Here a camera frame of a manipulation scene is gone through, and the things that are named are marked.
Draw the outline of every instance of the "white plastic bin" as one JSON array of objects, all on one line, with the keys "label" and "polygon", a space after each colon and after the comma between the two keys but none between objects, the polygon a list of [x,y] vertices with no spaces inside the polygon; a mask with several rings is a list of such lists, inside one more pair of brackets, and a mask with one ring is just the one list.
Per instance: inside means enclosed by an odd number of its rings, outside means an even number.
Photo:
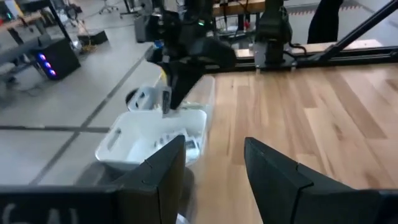
[{"label": "white plastic bin", "polygon": [[95,156],[116,169],[129,170],[157,151],[154,142],[159,136],[185,128],[189,136],[201,139],[200,157],[206,146],[206,119],[202,110],[181,110],[172,118],[163,118],[157,110],[125,112],[101,141]]},{"label": "white plastic bin", "polygon": [[[161,88],[165,85],[160,78],[155,87]],[[134,95],[127,105],[129,111],[134,110],[152,110],[160,107],[160,96],[153,96],[155,89],[144,86],[140,89],[138,95]],[[185,97],[180,105],[180,109],[196,109],[203,110],[207,114],[207,126],[210,127],[213,117],[213,108],[215,104],[215,79],[212,76],[203,76],[198,83],[192,88],[191,92]]]},{"label": "white plastic bin", "polygon": [[191,92],[184,99],[182,108],[191,108],[199,105],[200,109],[207,114],[207,126],[211,126],[213,110],[215,104],[215,79],[212,76],[205,75],[192,88]]}]

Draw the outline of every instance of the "gray floor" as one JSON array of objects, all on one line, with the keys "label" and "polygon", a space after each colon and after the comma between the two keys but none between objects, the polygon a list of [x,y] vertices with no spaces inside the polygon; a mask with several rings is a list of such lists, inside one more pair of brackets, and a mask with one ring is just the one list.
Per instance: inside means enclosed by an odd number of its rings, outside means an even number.
[{"label": "gray floor", "polygon": [[[382,2],[388,0],[361,0],[365,7],[341,11],[339,36],[364,21]],[[151,84],[158,77],[160,69],[142,59],[150,44],[135,42],[132,16],[120,20],[116,11],[96,14],[102,6],[101,0],[75,3],[83,8],[82,17],[88,29],[105,29],[109,42],[84,58],[81,68],[61,82],[46,82],[34,69],[29,69],[19,75],[19,90],[5,91],[0,86],[0,96],[6,102],[0,105],[0,126],[106,128],[126,110],[124,97],[130,90]],[[290,0],[287,5],[314,3],[317,0]],[[117,4],[120,11],[125,10],[122,2],[113,1],[113,4]],[[312,16],[311,13],[290,16],[294,42],[306,42]],[[398,17],[393,15],[361,39],[377,39],[384,45],[398,44],[395,18]],[[76,38],[76,30],[67,28],[72,38]],[[59,30],[50,30],[50,33],[60,35]],[[13,45],[7,35],[0,34],[0,51]],[[41,89],[31,89],[37,85]],[[103,136],[103,133],[73,131],[0,131],[0,184],[74,184],[82,171],[95,161],[94,151]]]}]

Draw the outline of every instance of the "wooden table surface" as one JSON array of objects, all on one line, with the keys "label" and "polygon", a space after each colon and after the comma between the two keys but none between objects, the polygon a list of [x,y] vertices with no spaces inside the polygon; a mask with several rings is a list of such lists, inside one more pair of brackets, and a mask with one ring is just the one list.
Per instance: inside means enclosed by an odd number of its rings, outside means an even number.
[{"label": "wooden table surface", "polygon": [[208,144],[192,169],[193,223],[262,223],[244,165],[248,136],[356,189],[398,186],[397,65],[226,73],[215,80]]},{"label": "wooden table surface", "polygon": [[[257,12],[264,12],[266,8],[265,0],[248,0],[248,12],[250,13],[257,13]],[[236,2],[229,2],[226,8],[226,15],[237,15],[237,14],[244,14],[243,6],[246,5],[246,0],[240,0]],[[220,4],[216,3],[213,5],[213,16],[223,16],[224,9],[220,6]]]},{"label": "wooden table surface", "polygon": [[[26,22],[31,22],[36,19],[40,19],[42,17],[41,13],[34,12],[28,16],[24,16]],[[0,26],[0,32],[7,31],[8,29],[15,28],[17,26],[21,26],[22,21],[20,19],[16,19],[10,22],[5,22]]]},{"label": "wooden table surface", "polygon": [[[327,49],[332,44],[336,42],[329,42],[329,43],[322,43],[322,44],[303,44],[302,46],[305,47],[308,53],[319,53]],[[369,40],[357,40],[349,44],[345,48],[345,50],[354,50],[354,49],[366,49],[366,48],[373,48],[373,47],[382,47],[382,44],[374,39]],[[235,50],[237,57],[253,57],[254,53],[252,50],[249,49],[239,49]],[[302,49],[292,49],[292,53],[299,54],[303,53]]]}]

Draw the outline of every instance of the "cable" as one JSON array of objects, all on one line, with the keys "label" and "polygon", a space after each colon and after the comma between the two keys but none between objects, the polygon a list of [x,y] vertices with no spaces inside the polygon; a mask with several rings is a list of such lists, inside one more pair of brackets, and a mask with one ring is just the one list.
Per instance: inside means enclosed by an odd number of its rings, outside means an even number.
[{"label": "cable", "polygon": [[[244,15],[246,16],[247,14],[250,15],[250,12],[248,11],[248,5],[249,5],[249,0],[246,0],[246,5],[244,6],[239,0],[237,0],[237,2],[239,3],[239,5],[241,5],[243,7],[243,11],[244,11]],[[235,35],[233,37],[233,40],[236,38],[237,34],[238,34],[238,30],[239,28],[236,28],[235,31]]]},{"label": "cable", "polygon": [[289,46],[291,48],[295,48],[295,49],[302,49],[304,51],[304,56],[307,56],[307,50],[305,47],[301,46],[300,44],[292,44],[291,42],[289,42]]},{"label": "cable", "polygon": [[81,21],[77,20],[78,25],[80,24],[81,27],[85,30],[86,34],[87,34],[87,38],[88,38],[88,45],[85,45],[81,47],[83,53],[86,52],[93,52],[96,50],[96,46],[91,44],[91,38],[90,38],[90,33],[88,32],[86,25],[84,25],[84,23],[82,23]]},{"label": "cable", "polygon": [[228,6],[228,0],[222,0],[223,3],[220,4],[220,6],[222,5],[223,7],[223,14],[224,14],[224,22],[225,24],[227,23],[227,19],[226,19],[226,8]]},{"label": "cable", "polygon": [[286,50],[284,50],[284,54],[287,54],[287,55],[291,56],[295,61],[297,61],[297,56],[295,56],[294,54],[292,54],[292,53],[290,53],[290,52],[288,52]]}]

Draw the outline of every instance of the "chair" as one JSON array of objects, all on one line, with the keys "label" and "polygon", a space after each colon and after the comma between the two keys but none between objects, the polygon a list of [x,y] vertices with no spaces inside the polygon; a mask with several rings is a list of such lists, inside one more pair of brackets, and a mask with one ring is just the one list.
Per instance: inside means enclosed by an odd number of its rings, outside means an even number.
[{"label": "chair", "polygon": [[102,14],[105,10],[107,10],[109,13],[111,13],[113,10],[119,10],[118,7],[116,6],[111,6],[108,4],[108,0],[103,0],[104,1],[104,6],[99,10],[98,14]]}]

